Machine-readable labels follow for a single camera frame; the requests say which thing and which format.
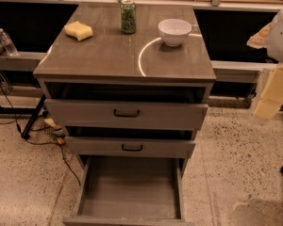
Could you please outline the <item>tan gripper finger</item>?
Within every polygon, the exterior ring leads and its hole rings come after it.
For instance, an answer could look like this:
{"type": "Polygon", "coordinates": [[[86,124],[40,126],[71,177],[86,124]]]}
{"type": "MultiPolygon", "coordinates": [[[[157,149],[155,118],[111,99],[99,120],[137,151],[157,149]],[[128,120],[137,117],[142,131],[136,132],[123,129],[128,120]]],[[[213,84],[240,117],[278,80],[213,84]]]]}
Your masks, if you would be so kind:
{"type": "Polygon", "coordinates": [[[266,24],[264,27],[262,27],[259,32],[249,38],[246,45],[255,49],[266,48],[270,26],[271,24],[266,24]]]}
{"type": "Polygon", "coordinates": [[[253,115],[259,120],[270,120],[283,105],[283,63],[269,71],[253,115]]]}

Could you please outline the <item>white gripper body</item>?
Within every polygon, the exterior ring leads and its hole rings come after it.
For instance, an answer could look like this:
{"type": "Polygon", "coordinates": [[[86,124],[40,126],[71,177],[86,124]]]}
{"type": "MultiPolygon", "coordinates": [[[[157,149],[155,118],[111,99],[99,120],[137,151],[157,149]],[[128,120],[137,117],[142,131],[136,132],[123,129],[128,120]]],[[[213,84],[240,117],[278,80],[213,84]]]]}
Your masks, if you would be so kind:
{"type": "Polygon", "coordinates": [[[269,57],[283,62],[283,8],[274,16],[267,42],[269,57]]]}

